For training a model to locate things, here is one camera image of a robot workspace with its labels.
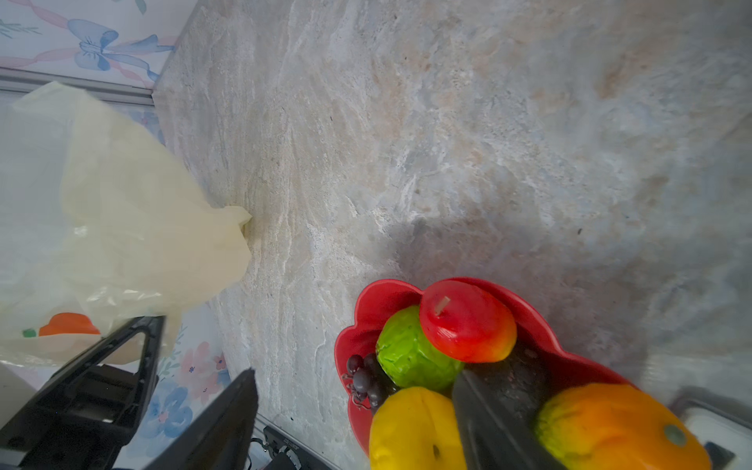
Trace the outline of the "yellow plastic bag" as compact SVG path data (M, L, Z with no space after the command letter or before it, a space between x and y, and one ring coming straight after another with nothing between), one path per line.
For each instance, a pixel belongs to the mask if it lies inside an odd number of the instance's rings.
M215 208L145 127L52 82L1 107L1 359L59 366L129 319L182 315L246 273L249 213Z

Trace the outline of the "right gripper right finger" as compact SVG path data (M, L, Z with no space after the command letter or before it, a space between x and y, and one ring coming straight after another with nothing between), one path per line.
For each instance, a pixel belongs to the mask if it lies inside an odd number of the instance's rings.
M452 403L469 469L563 467L475 373L460 373L452 388Z

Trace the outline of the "red flower-shaped bowl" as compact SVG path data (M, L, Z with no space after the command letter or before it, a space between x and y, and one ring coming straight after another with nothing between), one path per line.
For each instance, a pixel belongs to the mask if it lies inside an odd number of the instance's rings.
M544 317L516 293L483 279L462 277L460 281L486 290L507 305L517 322L518 342L542 357L553 391L589 383L628 383L608 367L562 349ZM397 279L381 279L363 289L354 306L354 325L341 331L334 347L336 369L344 387L349 383L345 378L349 357L373 353L387 320L397 311L418 305L422 295L418 287Z

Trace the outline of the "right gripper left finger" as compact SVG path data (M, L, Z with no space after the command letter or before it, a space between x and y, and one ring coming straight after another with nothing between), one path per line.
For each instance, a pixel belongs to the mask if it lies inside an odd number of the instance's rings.
M249 368L148 467L155 470L244 469L258 409L255 370Z

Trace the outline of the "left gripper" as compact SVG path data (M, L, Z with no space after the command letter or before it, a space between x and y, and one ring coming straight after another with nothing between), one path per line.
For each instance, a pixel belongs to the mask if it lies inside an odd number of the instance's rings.
M136 317L76 356L1 429L3 469L111 469L135 435L156 380L166 319ZM130 341L138 368L107 364Z

